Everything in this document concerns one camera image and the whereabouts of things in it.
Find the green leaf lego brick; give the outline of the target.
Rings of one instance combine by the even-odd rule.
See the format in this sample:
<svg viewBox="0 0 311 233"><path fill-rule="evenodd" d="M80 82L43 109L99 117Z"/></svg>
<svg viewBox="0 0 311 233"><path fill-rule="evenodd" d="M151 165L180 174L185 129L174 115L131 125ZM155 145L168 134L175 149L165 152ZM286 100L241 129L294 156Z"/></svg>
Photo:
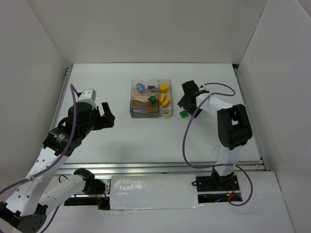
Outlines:
<svg viewBox="0 0 311 233"><path fill-rule="evenodd" d="M187 118L189 116L189 113L184 110L184 111L180 112L179 115L181 118Z"/></svg>

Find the yellow lego brick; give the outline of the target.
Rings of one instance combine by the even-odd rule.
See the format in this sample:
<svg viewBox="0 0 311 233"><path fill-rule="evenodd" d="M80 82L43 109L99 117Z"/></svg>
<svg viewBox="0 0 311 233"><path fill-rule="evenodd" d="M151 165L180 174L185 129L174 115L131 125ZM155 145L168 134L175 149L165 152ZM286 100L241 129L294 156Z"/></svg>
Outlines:
<svg viewBox="0 0 311 233"><path fill-rule="evenodd" d="M162 93L160 98L159 98L159 103L160 104L163 104L164 100L165 100L165 97L166 97L166 94L165 93Z"/></svg>
<svg viewBox="0 0 311 233"><path fill-rule="evenodd" d="M163 104L162 104L162 107L163 107L163 108L167 108L168 105L169 105L169 103L170 103L170 98L169 98L169 97L166 97L165 100L164 100L164 102L163 102Z"/></svg>

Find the yellow flower lego piece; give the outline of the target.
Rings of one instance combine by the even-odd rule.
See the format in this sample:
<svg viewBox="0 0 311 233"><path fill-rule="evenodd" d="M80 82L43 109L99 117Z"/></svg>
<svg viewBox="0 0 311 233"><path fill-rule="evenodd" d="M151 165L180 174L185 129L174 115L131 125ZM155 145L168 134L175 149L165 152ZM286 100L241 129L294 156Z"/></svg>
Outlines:
<svg viewBox="0 0 311 233"><path fill-rule="evenodd" d="M159 86L159 92L160 93L166 93L170 89L170 85L168 83L163 83Z"/></svg>

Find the green square lego brick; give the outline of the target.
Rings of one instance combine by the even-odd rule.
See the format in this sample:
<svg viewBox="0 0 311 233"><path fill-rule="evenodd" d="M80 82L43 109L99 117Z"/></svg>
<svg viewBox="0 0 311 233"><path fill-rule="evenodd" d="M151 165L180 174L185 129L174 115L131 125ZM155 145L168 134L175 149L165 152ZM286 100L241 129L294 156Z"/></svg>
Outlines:
<svg viewBox="0 0 311 233"><path fill-rule="evenodd" d="M153 102L155 102L156 101L156 96L150 96L149 98L148 98L148 102L150 102L150 103L153 103Z"/></svg>

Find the purple lego brick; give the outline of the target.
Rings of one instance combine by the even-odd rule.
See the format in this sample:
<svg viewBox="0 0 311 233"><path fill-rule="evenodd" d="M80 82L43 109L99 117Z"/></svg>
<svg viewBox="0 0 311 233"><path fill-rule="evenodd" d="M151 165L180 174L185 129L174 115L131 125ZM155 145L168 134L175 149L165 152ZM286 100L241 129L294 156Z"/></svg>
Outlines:
<svg viewBox="0 0 311 233"><path fill-rule="evenodd" d="M157 89L157 86L155 86L155 85L149 85L149 86L146 87L147 91L155 90L155 89Z"/></svg>

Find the purple lotus lego piece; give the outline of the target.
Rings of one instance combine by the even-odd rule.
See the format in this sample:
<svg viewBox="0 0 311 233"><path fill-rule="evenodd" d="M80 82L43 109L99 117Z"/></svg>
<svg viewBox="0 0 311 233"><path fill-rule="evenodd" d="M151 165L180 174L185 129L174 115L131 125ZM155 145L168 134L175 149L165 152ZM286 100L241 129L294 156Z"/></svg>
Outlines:
<svg viewBox="0 0 311 233"><path fill-rule="evenodd" d="M136 84L136 89L139 91L145 91L145 85L143 85L142 83L138 83Z"/></svg>

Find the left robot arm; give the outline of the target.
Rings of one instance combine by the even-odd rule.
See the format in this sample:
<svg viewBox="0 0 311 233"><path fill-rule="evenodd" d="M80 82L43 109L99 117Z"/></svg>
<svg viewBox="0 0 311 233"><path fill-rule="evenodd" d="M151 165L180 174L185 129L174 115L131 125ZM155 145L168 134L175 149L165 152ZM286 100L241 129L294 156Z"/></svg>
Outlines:
<svg viewBox="0 0 311 233"><path fill-rule="evenodd" d="M22 233L36 233L43 227L48 215L71 196L104 194L106 184L85 168L79 168L57 187L46 188L56 171L79 147L91 131L114 126L115 116L107 102L98 106L87 102L73 104L67 117L52 129L43 142L43 151L23 180L10 185L16 191L0 204L0 217Z"/></svg>

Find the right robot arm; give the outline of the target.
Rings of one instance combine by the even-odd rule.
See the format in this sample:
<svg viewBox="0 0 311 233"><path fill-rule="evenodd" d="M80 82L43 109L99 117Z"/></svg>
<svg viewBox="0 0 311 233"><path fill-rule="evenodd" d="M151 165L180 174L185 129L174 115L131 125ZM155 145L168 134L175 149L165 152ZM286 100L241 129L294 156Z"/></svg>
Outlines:
<svg viewBox="0 0 311 233"><path fill-rule="evenodd" d="M253 132L243 104L230 104L218 98L220 92L211 92L206 84L198 86L193 80L182 84L183 97L178 106L190 114L193 121L202 111L216 117L220 142L219 157L211 166L212 173L197 178L193 185L198 191L224 191L235 181L234 167L242 147L252 138Z"/></svg>

